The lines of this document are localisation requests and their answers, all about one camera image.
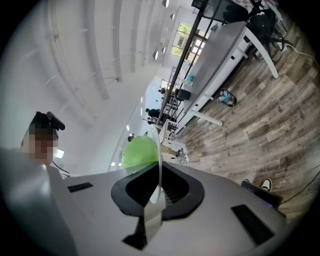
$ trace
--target green balloon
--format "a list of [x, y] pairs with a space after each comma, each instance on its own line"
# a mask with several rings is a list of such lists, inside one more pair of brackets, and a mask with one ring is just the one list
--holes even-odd
[[137, 136], [122, 153], [121, 168], [129, 168], [158, 161], [157, 145], [148, 136]]

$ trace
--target black vent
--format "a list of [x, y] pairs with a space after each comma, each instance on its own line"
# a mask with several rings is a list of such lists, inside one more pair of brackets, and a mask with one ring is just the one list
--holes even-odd
[[[195, 178], [162, 162], [162, 195], [166, 207], [162, 220], [181, 219], [190, 215], [202, 202], [205, 190]], [[126, 215], [144, 216], [144, 208], [159, 183], [158, 162], [118, 180], [111, 189], [111, 197]]]
[[[159, 167], [157, 165], [129, 182], [125, 188], [125, 191], [139, 205], [145, 207], [155, 191], [158, 182]], [[166, 205], [177, 203], [179, 200], [185, 197], [189, 191], [188, 183], [166, 167], [163, 167], [162, 169], [161, 186], [164, 191]]]

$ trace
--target sneaker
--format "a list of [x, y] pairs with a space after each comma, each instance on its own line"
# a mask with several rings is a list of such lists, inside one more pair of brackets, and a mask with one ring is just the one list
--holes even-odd
[[265, 191], [271, 192], [272, 190], [272, 181], [270, 178], [265, 178], [263, 180], [261, 188]]

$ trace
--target black chair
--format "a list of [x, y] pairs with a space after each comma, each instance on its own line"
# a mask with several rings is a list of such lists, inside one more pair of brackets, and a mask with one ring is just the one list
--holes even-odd
[[273, 37], [276, 25], [276, 14], [271, 9], [260, 9], [261, 1], [252, 3], [252, 11], [248, 12], [247, 9], [237, 4], [232, 0], [199, 0], [193, 1], [194, 7], [202, 10], [202, 17], [214, 21], [221, 22], [222, 24], [246, 22], [246, 27], [257, 37], [262, 45], [271, 56], [270, 44], [277, 48], [275, 43], [282, 43], [280, 51], [285, 48], [285, 43], [291, 44], [283, 37]]

